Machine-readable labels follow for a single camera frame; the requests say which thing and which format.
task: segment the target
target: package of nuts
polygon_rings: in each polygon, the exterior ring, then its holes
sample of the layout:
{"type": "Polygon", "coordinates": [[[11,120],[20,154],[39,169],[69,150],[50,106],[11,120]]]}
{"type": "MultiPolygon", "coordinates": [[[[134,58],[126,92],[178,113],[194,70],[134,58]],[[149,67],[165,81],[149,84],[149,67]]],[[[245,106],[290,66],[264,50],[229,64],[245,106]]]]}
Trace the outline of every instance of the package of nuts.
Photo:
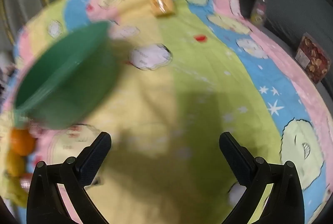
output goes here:
{"type": "Polygon", "coordinates": [[[295,59],[314,84],[324,78],[331,66],[327,53],[308,33],[303,35],[295,59]]]}

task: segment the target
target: bowl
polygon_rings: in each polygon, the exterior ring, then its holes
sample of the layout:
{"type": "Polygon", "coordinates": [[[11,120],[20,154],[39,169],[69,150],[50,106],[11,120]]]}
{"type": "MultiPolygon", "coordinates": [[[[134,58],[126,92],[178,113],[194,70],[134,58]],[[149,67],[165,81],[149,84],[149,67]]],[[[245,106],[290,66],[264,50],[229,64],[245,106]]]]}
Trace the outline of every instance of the bowl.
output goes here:
{"type": "Polygon", "coordinates": [[[15,127],[33,120],[43,128],[65,129],[101,103],[119,75],[108,29],[109,22],[93,23],[43,53],[17,91],[15,127]]]}

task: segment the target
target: white label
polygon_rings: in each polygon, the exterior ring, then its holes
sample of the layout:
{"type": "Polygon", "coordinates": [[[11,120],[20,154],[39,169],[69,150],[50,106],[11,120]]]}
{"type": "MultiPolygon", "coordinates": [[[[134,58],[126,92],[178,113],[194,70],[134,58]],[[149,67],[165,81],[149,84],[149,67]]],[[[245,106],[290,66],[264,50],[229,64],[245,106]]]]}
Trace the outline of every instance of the white label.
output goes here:
{"type": "Polygon", "coordinates": [[[298,49],[295,59],[303,69],[305,69],[307,65],[310,63],[309,58],[306,56],[306,54],[304,54],[304,52],[301,49],[298,49]]]}

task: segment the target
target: orange fruit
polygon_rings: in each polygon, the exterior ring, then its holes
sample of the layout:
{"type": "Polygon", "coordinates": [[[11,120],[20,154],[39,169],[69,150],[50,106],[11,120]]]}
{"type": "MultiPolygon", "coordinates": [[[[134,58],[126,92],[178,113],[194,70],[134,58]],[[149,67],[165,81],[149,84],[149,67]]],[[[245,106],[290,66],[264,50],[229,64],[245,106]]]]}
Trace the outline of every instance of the orange fruit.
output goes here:
{"type": "Polygon", "coordinates": [[[12,177],[20,177],[25,173],[24,159],[13,150],[9,150],[6,158],[6,169],[12,177]]]}
{"type": "Polygon", "coordinates": [[[21,156],[31,154],[36,145],[36,140],[29,134],[28,129],[13,128],[10,135],[11,149],[21,156]]]}

